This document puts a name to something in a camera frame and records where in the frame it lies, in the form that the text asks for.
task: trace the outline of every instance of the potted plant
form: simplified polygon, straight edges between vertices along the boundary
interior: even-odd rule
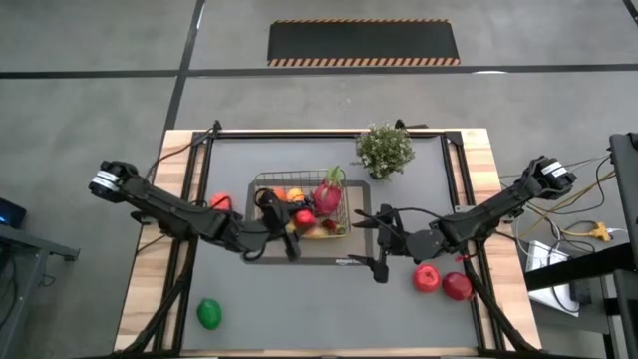
[[[405,129],[395,129],[388,124],[370,126],[356,140],[359,161],[375,180],[389,180],[390,174],[403,173],[404,166],[415,157],[412,141]]]

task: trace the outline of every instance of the metal basket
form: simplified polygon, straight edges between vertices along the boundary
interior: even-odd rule
[[[317,189],[317,186],[321,184],[323,179],[328,174],[328,169],[322,170],[308,170],[308,171],[286,171],[286,172],[264,172],[255,176],[253,182],[254,191],[258,191],[264,187],[281,187],[288,193],[293,188],[300,188],[304,196],[312,197],[312,193]],[[348,191],[346,188],[346,173],[341,170],[341,201],[337,206],[337,210],[332,212],[328,216],[318,216],[318,222],[321,223],[325,219],[332,219],[339,223],[345,229],[343,234],[331,234],[321,237],[312,237],[312,239],[328,239],[328,238],[343,238],[350,233],[350,209],[348,207]],[[258,207],[254,209],[252,213],[247,213],[250,219],[256,219],[261,216],[261,211]]]

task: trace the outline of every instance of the hazard stripe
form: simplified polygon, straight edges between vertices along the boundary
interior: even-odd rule
[[[272,59],[269,67],[457,66],[458,58],[319,58]]]
[[[276,20],[273,24],[290,23],[357,23],[357,22],[383,22],[383,23],[408,23],[408,22],[450,22],[448,19],[424,18],[424,19],[287,19]]]

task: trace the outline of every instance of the plant pot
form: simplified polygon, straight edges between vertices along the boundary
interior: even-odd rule
[[[372,178],[372,180],[382,180],[383,178],[380,176],[375,176],[373,173],[368,172],[368,174],[370,175],[370,177]]]

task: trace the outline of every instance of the gray floor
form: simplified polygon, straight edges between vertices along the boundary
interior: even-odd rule
[[[0,71],[174,69],[193,6],[193,0],[0,0]],[[263,67],[268,23],[304,17],[447,17],[466,65],[637,62],[638,55],[638,27],[620,0],[211,0],[192,66]],[[173,84],[0,80],[0,196],[29,209],[30,231],[83,249],[75,264],[51,261],[58,281],[41,289],[20,357],[111,350],[139,228],[128,206],[99,201],[86,186],[101,160],[149,165]],[[603,154],[609,135],[637,131],[637,93],[638,73],[191,79],[176,126],[208,128],[219,119],[240,129],[352,128],[401,118],[482,127],[507,175],[539,155],[569,163]],[[593,181],[593,167],[577,174],[577,187]],[[558,222],[591,218],[624,226],[615,183],[604,188],[603,207]],[[579,207],[598,201],[590,194]],[[526,214],[520,226],[533,221]],[[543,228],[530,237],[550,235]],[[621,233],[614,243],[625,240]],[[550,351],[603,356],[598,335],[539,327]]]

